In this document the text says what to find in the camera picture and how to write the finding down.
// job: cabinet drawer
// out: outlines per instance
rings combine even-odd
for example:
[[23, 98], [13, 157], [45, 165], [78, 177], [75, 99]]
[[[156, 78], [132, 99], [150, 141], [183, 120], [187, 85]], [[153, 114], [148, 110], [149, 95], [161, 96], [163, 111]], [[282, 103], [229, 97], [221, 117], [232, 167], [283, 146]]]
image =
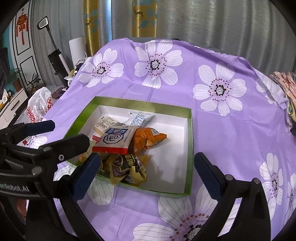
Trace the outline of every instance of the cabinet drawer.
[[5, 120], [4, 116], [0, 116], [0, 129], [3, 129], [7, 124], [7, 121]]
[[27, 99], [27, 95], [25, 91], [21, 91], [17, 97], [9, 103], [9, 106], [7, 106], [6, 110], [3, 113], [4, 118], [9, 122], [14, 116], [15, 111], [20, 107], [20, 105]]

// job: blue gripper pad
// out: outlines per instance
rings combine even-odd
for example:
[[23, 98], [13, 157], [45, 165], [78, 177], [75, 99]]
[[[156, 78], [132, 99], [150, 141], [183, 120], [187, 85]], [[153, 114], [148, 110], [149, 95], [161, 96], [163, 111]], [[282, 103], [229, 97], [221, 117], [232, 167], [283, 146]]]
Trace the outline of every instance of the blue gripper pad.
[[219, 177], [216, 177], [215, 167], [209, 162], [202, 152], [195, 154], [194, 167], [197, 170], [202, 182], [212, 199], [217, 201], [222, 199], [221, 184]]
[[53, 131], [55, 123], [52, 120], [41, 121], [37, 123], [30, 123], [27, 125], [26, 134], [28, 136], [35, 136], [38, 134]]
[[73, 194], [73, 200], [75, 202], [84, 198], [100, 166], [100, 155], [93, 152], [83, 165], [76, 168], [71, 174], [68, 186]]

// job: red tassel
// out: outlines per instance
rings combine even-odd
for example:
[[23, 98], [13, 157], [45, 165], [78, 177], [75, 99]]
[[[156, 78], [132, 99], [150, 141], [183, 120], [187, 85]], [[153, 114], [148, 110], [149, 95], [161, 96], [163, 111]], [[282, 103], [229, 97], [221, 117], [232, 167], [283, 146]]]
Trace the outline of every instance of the red tassel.
[[25, 45], [25, 41], [24, 41], [24, 32], [22, 31], [22, 44]]

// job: flower pattern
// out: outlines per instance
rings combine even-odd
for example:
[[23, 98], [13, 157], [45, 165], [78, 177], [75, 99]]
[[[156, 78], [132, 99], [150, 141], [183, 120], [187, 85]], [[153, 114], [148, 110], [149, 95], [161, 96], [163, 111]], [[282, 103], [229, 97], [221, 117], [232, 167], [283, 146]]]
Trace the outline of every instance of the flower pattern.
[[[170, 227], [143, 223], [134, 228], [134, 241], [190, 241], [201, 230], [215, 209], [217, 201], [212, 199], [202, 185], [196, 196], [195, 212], [188, 197], [171, 199], [161, 197], [158, 201], [158, 212], [163, 221]], [[237, 215], [240, 204], [235, 204], [219, 235], [227, 233]]]
[[[54, 176], [54, 180], [58, 181], [64, 175], [71, 175], [74, 170], [74, 167], [67, 165], [66, 167], [61, 168], [56, 173], [56, 175]], [[114, 186], [107, 182], [103, 182], [94, 178], [89, 186], [89, 189], [87, 190], [87, 194], [89, 195], [90, 199], [97, 205], [108, 205], [113, 198]]]
[[82, 83], [87, 83], [87, 87], [93, 87], [102, 81], [103, 84], [107, 84], [114, 80], [116, 77], [123, 75], [123, 64], [112, 63], [117, 59], [117, 50], [111, 50], [110, 48], [102, 54], [99, 53], [94, 56], [93, 64], [88, 61], [81, 71], [82, 73], [78, 76], [78, 80]]
[[264, 180], [267, 180], [262, 184], [266, 199], [268, 201], [268, 209], [270, 220], [274, 216], [276, 205], [281, 205], [283, 197], [283, 189], [280, 186], [283, 185], [283, 171], [279, 170], [279, 161], [276, 155], [268, 153], [264, 162], [260, 167], [260, 174]]
[[193, 97], [197, 100], [204, 100], [210, 97], [209, 100], [201, 103], [200, 108], [205, 111], [214, 111], [217, 108], [220, 115], [226, 116], [230, 113], [230, 109], [242, 110], [242, 103], [234, 97], [242, 97], [247, 88], [245, 81], [235, 79], [229, 82], [235, 72], [233, 66], [225, 65], [219, 62], [216, 65], [216, 75], [211, 67], [202, 65], [198, 68], [198, 74], [203, 84], [197, 84], [193, 88]]
[[276, 105], [276, 101], [269, 93], [269, 90], [271, 89], [271, 85], [272, 85], [272, 80], [270, 78], [268, 78], [267, 76], [265, 76], [264, 74], [262, 74], [261, 72], [259, 72], [258, 70], [256, 70], [256, 69], [254, 69], [254, 70], [259, 77], [259, 79], [256, 81], [257, 82], [256, 89], [260, 93], [265, 93], [264, 97], [267, 99], [269, 104]]
[[23, 144], [26, 147], [38, 149], [40, 146], [44, 145], [47, 142], [46, 136], [31, 136], [23, 141]]
[[145, 44], [145, 50], [135, 47], [139, 60], [134, 67], [135, 75], [146, 77], [142, 85], [159, 89], [161, 80], [168, 85], [175, 85], [178, 82], [176, 71], [170, 67], [182, 64], [182, 51], [170, 51], [172, 47], [171, 40], [160, 41], [157, 48], [154, 40]]
[[287, 223], [294, 209], [296, 208], [296, 174], [295, 173], [291, 175], [290, 181], [291, 183], [288, 182], [288, 201], [287, 201], [284, 225]]

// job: deer print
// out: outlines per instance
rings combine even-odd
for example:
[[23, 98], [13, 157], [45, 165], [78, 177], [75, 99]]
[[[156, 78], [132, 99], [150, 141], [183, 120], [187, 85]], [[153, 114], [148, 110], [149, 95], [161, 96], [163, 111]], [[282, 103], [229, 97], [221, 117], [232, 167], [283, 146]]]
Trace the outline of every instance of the deer print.
[[86, 22], [86, 24], [85, 24], [85, 26], [87, 26], [88, 28], [89, 28], [89, 25], [90, 25], [90, 23], [91, 23], [91, 20], [92, 20], [92, 18], [89, 19], [89, 20], [87, 20], [87, 22]]
[[140, 8], [141, 8], [140, 6], [135, 7], [135, 9], [134, 9], [134, 13], [135, 13], [135, 17], [136, 17], [136, 18], [138, 17], [138, 15], [141, 15], [140, 19], [142, 19], [142, 18], [143, 18], [143, 12], [140, 12], [140, 11], [139, 11]]

